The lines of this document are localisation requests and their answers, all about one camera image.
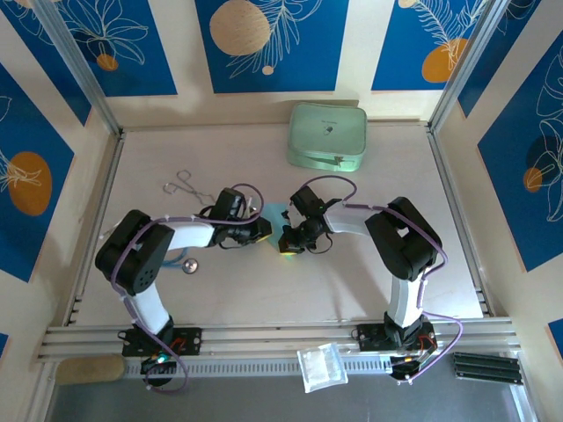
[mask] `floor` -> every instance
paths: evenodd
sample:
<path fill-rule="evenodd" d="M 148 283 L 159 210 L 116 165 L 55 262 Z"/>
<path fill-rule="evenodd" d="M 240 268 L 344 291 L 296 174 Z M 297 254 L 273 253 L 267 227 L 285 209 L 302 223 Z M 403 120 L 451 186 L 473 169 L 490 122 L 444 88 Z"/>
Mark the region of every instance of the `floor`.
<path fill-rule="evenodd" d="M 287 203 L 302 183 L 327 172 L 291 166 L 285 159 L 286 125 L 192 127 L 127 134 L 102 232 L 131 209 L 159 217 L 202 208 L 194 195 L 163 186 L 188 170 L 196 191 L 217 196 L 238 182 L 256 185 L 266 203 Z M 472 278 L 430 150 L 425 128 L 370 124 L 362 167 L 347 173 L 359 187 L 355 201 L 384 205 L 405 196 L 442 238 L 450 263 L 429 281 L 424 307 L 456 317 L 482 317 Z M 349 186 L 315 182 L 324 200 Z M 303 323 L 380 319 L 391 295 L 391 275 L 371 239 L 334 237 L 324 255 L 281 256 L 269 242 L 241 250 L 192 249 L 194 274 L 163 268 L 157 288 L 178 324 Z M 129 324 L 130 318 L 102 274 L 91 267 L 77 324 Z"/>
<path fill-rule="evenodd" d="M 351 375 L 347 385 L 303 391 L 299 376 L 194 378 L 186 393 L 163 397 L 140 379 L 57 387 L 50 422 L 370 422 L 517 421 L 510 386 L 462 381 L 450 357 L 412 386 L 388 375 Z"/>

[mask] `wooden board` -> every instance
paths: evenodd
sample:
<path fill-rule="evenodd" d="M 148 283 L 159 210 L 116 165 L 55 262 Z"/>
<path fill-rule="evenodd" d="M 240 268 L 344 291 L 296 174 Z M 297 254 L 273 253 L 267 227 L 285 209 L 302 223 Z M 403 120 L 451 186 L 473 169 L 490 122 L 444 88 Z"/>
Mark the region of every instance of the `wooden board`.
<path fill-rule="evenodd" d="M 198 191 L 219 194 L 238 182 L 256 185 L 267 202 L 287 202 L 303 182 L 322 171 L 291 166 L 285 159 L 286 125 L 193 127 L 133 132 L 125 141 L 103 222 L 110 229 L 130 209 L 159 217 L 201 209 L 190 194 L 168 194 L 176 172 L 192 173 Z M 355 200 L 387 204 L 406 196 L 441 236 L 450 264 L 430 280 L 425 308 L 458 317 L 481 317 L 424 127 L 369 126 L 362 168 L 348 173 L 359 187 Z M 349 185 L 315 182 L 325 200 L 341 198 Z M 192 249 L 195 274 L 162 269 L 157 288 L 180 324 L 266 324 L 381 318 L 391 295 L 391 275 L 370 238 L 334 236 L 324 255 L 287 259 L 268 242 L 241 250 Z M 92 266 L 77 323 L 127 324 L 129 317 L 102 274 Z"/>

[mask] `white line drawing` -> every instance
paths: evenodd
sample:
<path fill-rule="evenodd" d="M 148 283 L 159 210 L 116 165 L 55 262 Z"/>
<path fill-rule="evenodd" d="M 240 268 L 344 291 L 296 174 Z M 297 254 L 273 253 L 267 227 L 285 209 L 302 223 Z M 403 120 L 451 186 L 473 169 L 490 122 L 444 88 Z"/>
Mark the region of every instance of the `white line drawing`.
<path fill-rule="evenodd" d="M 313 0 L 258 0 L 256 6 L 261 13 L 257 19 L 265 17 L 269 26 L 266 41 L 258 51 L 248 55 L 230 55 L 227 67 L 233 68 L 230 79 L 246 70 L 256 73 L 262 70 L 264 75 L 272 75 L 275 67 L 285 55 L 291 53 L 291 46 L 299 45 L 300 34 L 297 23 L 303 22 L 315 13 L 323 0 L 314 0 L 312 7 L 305 10 L 305 5 Z"/>
<path fill-rule="evenodd" d="M 0 122 L 4 120 L 10 111 L 11 98 L 0 96 Z M 37 177 L 41 174 L 41 170 L 30 172 L 24 171 L 12 164 L 8 158 L 0 150 L 0 193 L 3 192 L 10 184 L 14 187 L 21 183 L 30 183 L 32 185 L 41 186 L 41 182 Z"/>
<path fill-rule="evenodd" d="M 29 6 L 26 6 L 24 3 L 16 0 L 3 0 L 3 2 L 10 12 L 18 18 L 19 23 L 24 27 L 24 29 L 26 29 L 26 31 L 28 31 L 31 35 L 36 36 L 49 46 L 53 45 L 51 39 L 49 39 L 48 35 L 45 33 L 40 21 Z"/>
<path fill-rule="evenodd" d="M 528 17 L 537 0 L 512 0 L 502 15 L 501 21 L 496 26 L 502 35 L 507 34 L 508 22 L 510 20 L 523 20 Z"/>
<path fill-rule="evenodd" d="M 15 0 L 3 1 L 29 33 L 52 45 L 31 9 Z M 90 62 L 106 71 L 117 69 L 117 57 L 145 63 L 135 42 L 144 39 L 149 28 L 123 18 L 121 0 L 61 0 L 55 5 L 78 45 L 85 47 L 81 49 Z"/>
<path fill-rule="evenodd" d="M 563 47 L 545 74 L 536 114 L 543 118 L 539 129 L 545 152 L 526 171 L 524 184 L 530 192 L 547 187 L 546 220 L 558 222 L 563 219 Z"/>
<path fill-rule="evenodd" d="M 475 0 L 473 6 L 465 0 L 462 10 L 454 14 L 450 0 L 399 0 L 401 7 L 411 7 L 419 13 L 422 28 L 432 34 L 435 44 L 448 51 L 448 67 L 452 70 L 461 52 L 464 36 L 475 26 L 488 0 Z"/>

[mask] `purple cable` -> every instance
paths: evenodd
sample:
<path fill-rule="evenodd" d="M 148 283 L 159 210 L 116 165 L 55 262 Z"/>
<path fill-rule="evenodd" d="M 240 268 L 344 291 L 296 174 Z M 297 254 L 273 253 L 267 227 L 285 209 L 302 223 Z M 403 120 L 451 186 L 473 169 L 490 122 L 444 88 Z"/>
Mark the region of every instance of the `purple cable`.
<path fill-rule="evenodd" d="M 426 239 L 426 241 L 432 245 L 433 248 L 435 248 L 438 253 L 442 256 L 442 263 L 440 263 L 439 265 L 431 268 L 427 273 L 424 272 L 422 274 L 421 280 L 420 280 L 420 287 L 419 287 L 419 292 L 418 292 L 418 296 L 417 296 L 417 300 L 416 300 L 416 306 L 417 308 L 421 308 L 422 306 L 422 299 L 424 297 L 424 290 L 426 288 L 426 284 L 427 284 L 427 278 L 432 275 L 433 273 L 435 273 L 436 271 L 440 270 L 441 268 L 444 268 L 444 266 L 446 266 L 446 264 L 448 264 L 448 255 L 446 254 L 446 252 L 442 249 L 442 246 L 440 246 L 428 233 L 426 233 L 423 229 L 421 229 L 417 224 L 415 224 L 414 222 L 411 222 L 408 218 L 406 218 L 404 215 L 402 215 L 401 213 L 398 213 L 397 211 L 390 209 L 388 207 L 380 207 L 380 206 L 372 206 L 370 207 L 369 205 L 364 205 L 364 204 L 347 204 L 347 201 L 352 198 L 355 193 L 358 190 L 357 185 L 350 180 L 349 178 L 344 178 L 342 176 L 337 176 L 337 175 L 326 175 L 326 176 L 319 176 L 317 178 L 312 178 L 311 180 L 309 180 L 308 182 L 306 182 L 304 185 L 302 185 L 301 187 L 305 187 L 307 186 L 310 182 L 313 182 L 315 180 L 319 180 L 320 178 L 337 178 L 340 180 L 344 180 L 346 182 L 348 182 L 350 185 L 352 185 L 352 187 L 354 188 L 354 190 L 352 191 L 352 193 L 350 193 L 347 197 L 345 197 L 342 200 L 342 203 L 344 204 L 345 207 L 349 207 L 349 208 L 360 208 L 360 209 L 373 209 L 375 211 L 383 211 L 385 213 L 388 213 L 390 215 L 393 215 L 394 217 L 398 218 L 399 220 L 401 220 L 404 224 L 406 224 L 407 226 L 409 226 L 410 228 L 414 229 L 417 233 L 419 233 L 424 239 Z M 429 370 L 432 366 L 434 366 L 434 364 L 439 361 L 446 353 L 448 353 L 453 346 L 456 345 L 456 343 L 459 341 L 459 339 L 461 338 L 461 336 L 464 333 L 464 325 L 462 324 L 461 321 L 459 321 L 458 319 L 454 318 L 453 316 L 445 316 L 445 315 L 439 315 L 439 314 L 433 314 L 430 312 L 422 312 L 422 315 L 426 316 L 426 317 L 436 317 L 436 318 L 441 318 L 441 319 L 448 319 L 453 323 L 456 323 L 457 326 L 459 327 L 459 331 L 457 332 L 457 335 L 454 337 L 453 340 L 450 341 L 450 343 L 446 346 L 446 348 L 442 351 L 442 353 L 440 353 L 440 355 L 438 357 L 436 357 L 434 360 L 432 360 L 430 363 L 428 363 L 423 369 L 420 370 L 420 372 L 418 372 L 415 376 L 413 376 L 413 378 L 410 378 L 409 380 L 404 380 L 401 381 L 399 383 L 403 383 L 403 382 L 409 382 L 412 383 L 415 379 L 417 379 L 419 376 L 421 376 L 422 374 L 424 374 L 427 370 Z"/>
<path fill-rule="evenodd" d="M 145 383 L 147 384 L 147 388 L 149 388 L 153 391 L 156 391 L 156 392 L 161 393 L 161 394 L 180 393 L 180 391 L 183 391 L 187 387 L 188 369 L 187 369 L 187 366 L 184 363 L 184 361 L 182 361 L 182 359 L 165 342 L 163 342 L 160 338 L 158 338 L 152 332 L 150 332 L 149 329 L 141 322 L 141 318 L 136 313 L 136 310 L 135 310 L 135 307 L 133 306 L 133 303 L 131 303 L 131 301 L 128 299 L 127 292 L 125 291 L 125 289 L 123 287 L 121 287 L 117 284 L 117 274 L 119 273 L 119 270 L 121 269 L 121 266 L 123 265 L 123 262 L 125 262 L 127 255 L 133 250 L 133 248 L 135 248 L 139 239 L 147 232 L 147 230 L 149 230 L 152 226 L 154 226 L 156 224 L 159 224 L 159 223 L 162 223 L 162 222 L 205 222 L 205 223 L 208 223 L 208 224 L 229 224 L 229 225 L 234 225 L 234 226 L 240 226 L 240 225 L 248 224 L 249 222 L 255 222 L 256 220 L 258 220 L 260 218 L 260 215 L 262 214 L 262 210 L 264 209 L 264 197 L 262 196 L 262 193 L 255 186 L 249 185 L 247 183 L 238 183 L 238 184 L 234 185 L 232 188 L 235 189 L 235 188 L 240 187 L 240 186 L 250 187 L 260 197 L 260 209 L 251 218 L 242 220 L 240 222 L 230 222 L 230 221 L 223 221 L 223 220 L 209 220 L 207 218 L 200 218 L 200 217 L 194 217 L 194 216 L 191 216 L 191 217 L 157 218 L 156 220 L 153 220 L 153 221 L 149 222 L 148 224 L 146 224 L 145 226 L 143 226 L 136 233 L 136 235 L 133 236 L 133 239 L 131 239 L 131 241 L 128 243 L 127 247 L 125 248 L 125 250 L 121 254 L 120 258 L 117 260 L 117 263 L 115 264 L 115 267 L 113 268 L 112 275 L 110 277 L 110 281 L 112 283 L 112 288 L 122 298 L 123 304 L 125 305 L 125 308 L 127 309 L 129 315 L 133 318 L 134 324 L 137 324 L 137 326 L 141 330 L 143 330 L 152 340 L 154 340 L 159 346 L 161 346 L 163 348 L 163 350 L 165 350 L 168 354 L 170 354 L 179 363 L 182 370 L 184 371 L 184 374 L 186 374 L 186 377 L 184 378 L 183 384 L 180 387 L 178 387 L 177 389 L 153 389 L 147 383 L 148 378 L 149 378 L 149 374 L 147 374 L 146 377 L 145 377 Z"/>
<path fill-rule="evenodd" d="M 318 176 L 318 177 L 316 177 L 316 178 L 312 178 L 311 180 L 307 180 L 305 183 L 303 183 L 303 184 L 301 185 L 301 189 L 303 189 L 304 187 L 306 187 L 309 183 L 314 182 L 314 181 L 316 181 L 316 180 L 320 180 L 320 179 L 322 179 L 322 178 L 337 178 L 338 180 L 344 180 L 345 182 L 348 182 L 350 185 L 352 185 L 352 187 L 353 187 L 354 190 L 352 191 L 352 193 L 350 193 L 347 197 L 345 197 L 345 198 L 342 200 L 343 202 L 346 202 L 347 200 L 349 200 L 350 198 L 352 198 L 352 197 L 355 195 L 356 192 L 358 192 L 358 186 L 357 186 L 356 183 L 354 183 L 354 182 L 353 182 L 352 180 L 350 180 L 349 178 L 344 178 L 344 177 L 338 176 L 338 175 L 336 175 L 336 174 L 328 174 L 328 175 L 325 175 L 325 176 Z"/>
<path fill-rule="evenodd" d="M 422 374 L 424 374 L 426 371 L 428 371 L 431 367 L 433 367 L 443 356 L 445 356 L 452 348 L 453 346 L 456 345 L 456 343 L 459 341 L 459 339 L 461 338 L 461 336 L 464 334 L 464 325 L 462 324 L 461 321 L 459 321 L 457 318 L 454 318 L 453 316 L 445 316 L 445 315 L 439 315 L 439 314 L 433 314 L 431 312 L 422 312 L 422 315 L 424 315 L 425 317 L 427 317 L 429 319 L 429 317 L 434 317 L 434 318 L 440 318 L 440 319 L 449 319 L 452 323 L 456 323 L 457 326 L 459 327 L 459 331 L 457 332 L 457 335 L 454 337 L 453 340 L 450 341 L 450 343 L 446 346 L 445 349 L 443 349 L 443 351 L 440 353 L 439 356 L 437 356 L 435 359 L 433 359 L 432 361 L 430 361 L 430 363 L 428 363 L 423 369 L 421 369 L 419 372 L 417 372 L 413 378 L 410 378 L 409 380 L 404 380 L 404 381 L 399 381 L 399 383 L 405 383 L 408 382 L 409 384 L 413 383 L 414 380 L 416 380 L 419 376 L 421 376 Z"/>

